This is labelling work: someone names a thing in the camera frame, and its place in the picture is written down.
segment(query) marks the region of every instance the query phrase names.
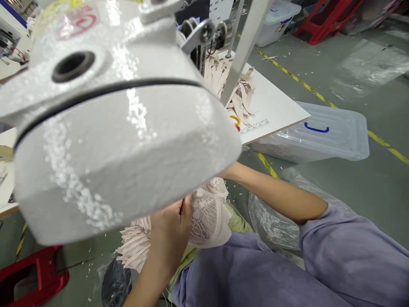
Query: clear plastic container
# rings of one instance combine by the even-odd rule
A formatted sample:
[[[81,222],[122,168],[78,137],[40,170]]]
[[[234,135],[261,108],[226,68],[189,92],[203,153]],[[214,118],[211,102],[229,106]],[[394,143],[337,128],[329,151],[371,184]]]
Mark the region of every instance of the clear plastic container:
[[[265,47],[278,41],[287,29],[290,21],[301,11],[301,6],[280,0],[274,1],[264,20],[256,39],[259,47]]]
[[[311,117],[250,144],[250,148],[298,164],[332,157],[359,161],[369,156],[368,129],[362,114],[297,103]]]

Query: person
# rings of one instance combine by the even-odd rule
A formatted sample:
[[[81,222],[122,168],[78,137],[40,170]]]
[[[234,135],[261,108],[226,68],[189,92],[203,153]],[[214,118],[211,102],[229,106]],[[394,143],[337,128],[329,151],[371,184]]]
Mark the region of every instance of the person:
[[[221,176],[300,226],[305,271],[256,234],[233,232],[183,269],[176,306],[409,306],[409,252],[371,221],[238,162]],[[189,240],[190,199],[151,215],[151,250],[124,307],[156,306]]]

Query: metal rod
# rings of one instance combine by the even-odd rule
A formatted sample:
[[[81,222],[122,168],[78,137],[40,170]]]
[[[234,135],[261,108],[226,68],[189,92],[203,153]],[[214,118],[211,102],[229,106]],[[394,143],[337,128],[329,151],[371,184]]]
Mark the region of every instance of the metal rod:
[[[238,7],[237,13],[236,13],[236,20],[234,21],[234,26],[233,26],[233,32],[232,32],[232,38],[231,38],[231,42],[230,42],[230,46],[229,46],[229,51],[227,51],[226,58],[231,58],[231,50],[233,48],[234,38],[236,37],[237,29],[239,27],[240,17],[242,16],[244,1],[245,0],[240,0],[240,2],[239,2],[239,7]]]
[[[239,45],[236,49],[236,54],[233,59],[233,63],[230,68],[229,76],[227,77],[225,87],[220,97],[220,101],[223,105],[227,105],[230,96],[240,78],[240,74],[247,62],[248,56],[254,47],[256,37],[261,29],[261,25],[264,22],[265,14],[270,8],[273,1],[271,0],[255,0],[251,4],[250,10],[248,12],[248,17],[244,29],[242,32],[242,37],[239,41]]]

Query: red plastic chair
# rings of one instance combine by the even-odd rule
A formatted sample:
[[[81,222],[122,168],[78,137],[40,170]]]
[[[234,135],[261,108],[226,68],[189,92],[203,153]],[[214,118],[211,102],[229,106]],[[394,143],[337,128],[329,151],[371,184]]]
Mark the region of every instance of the red plastic chair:
[[[316,45],[330,33],[333,33],[334,36],[337,35],[363,2],[363,0],[331,0],[322,12],[316,14],[326,1],[320,0],[317,3],[314,10],[294,34],[295,37],[308,32],[311,34],[308,43]]]
[[[409,15],[409,0],[404,0],[402,3],[393,11],[394,14],[402,13],[402,15]]]
[[[69,280],[68,272],[57,275],[55,271],[54,254],[61,248],[62,246],[46,247],[0,270],[0,306],[38,307],[60,292]],[[14,301],[15,285],[28,276],[33,265],[37,270],[37,289]]]

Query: gray concrete floor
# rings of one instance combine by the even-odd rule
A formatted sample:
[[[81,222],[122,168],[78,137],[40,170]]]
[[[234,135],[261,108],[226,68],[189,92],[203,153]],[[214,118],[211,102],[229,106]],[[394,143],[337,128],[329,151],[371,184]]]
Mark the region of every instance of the gray concrete floor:
[[[338,107],[354,110],[366,116],[368,127],[379,137],[409,156],[409,144],[404,133],[409,131],[406,120],[409,116],[409,80],[399,76],[384,85],[367,88],[365,95],[348,96],[348,100],[334,94],[334,81],[342,78],[339,65],[348,60],[355,48],[369,42],[382,46],[394,45],[409,52],[409,42],[386,35],[375,29],[356,37],[338,35],[311,46],[291,35],[262,48],[267,56],[277,55],[276,61],[287,70],[324,95]],[[294,100],[320,104],[313,93],[294,81],[272,63],[261,61],[254,50],[249,64],[273,82]],[[409,248],[409,166],[393,156],[386,148],[370,139],[371,155],[359,162],[333,158],[305,165],[294,165],[279,159],[266,157],[274,170],[282,177],[287,168],[294,168],[303,177],[324,191],[347,203],[358,214],[371,219],[386,234],[404,247]],[[244,152],[240,162],[267,173],[254,152]],[[248,192],[238,184],[228,182],[231,202],[248,220]],[[0,229],[0,268],[15,260],[24,220],[19,212],[3,218]],[[102,306],[101,277],[115,248],[121,243],[119,229],[105,235],[70,244],[64,247],[63,266],[68,268],[70,281],[66,288],[45,306]],[[41,248],[35,244],[30,231],[26,234],[20,258]]]

